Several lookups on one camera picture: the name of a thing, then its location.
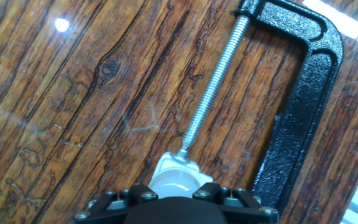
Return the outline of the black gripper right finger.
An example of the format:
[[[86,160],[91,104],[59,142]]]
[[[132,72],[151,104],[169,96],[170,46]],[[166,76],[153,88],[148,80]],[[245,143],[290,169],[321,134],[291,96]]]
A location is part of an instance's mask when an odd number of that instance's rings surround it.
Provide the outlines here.
[[[262,206],[246,189],[231,190],[215,182],[208,182],[193,193],[193,199],[216,205],[228,223],[279,222],[278,210]]]

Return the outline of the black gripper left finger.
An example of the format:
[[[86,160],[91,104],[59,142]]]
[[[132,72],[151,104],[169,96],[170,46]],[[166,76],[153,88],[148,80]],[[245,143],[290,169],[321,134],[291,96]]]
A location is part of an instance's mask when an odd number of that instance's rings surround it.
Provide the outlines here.
[[[143,184],[120,192],[106,192],[88,204],[88,209],[72,216],[74,224],[124,223],[130,210],[142,203],[158,200],[158,194]]]

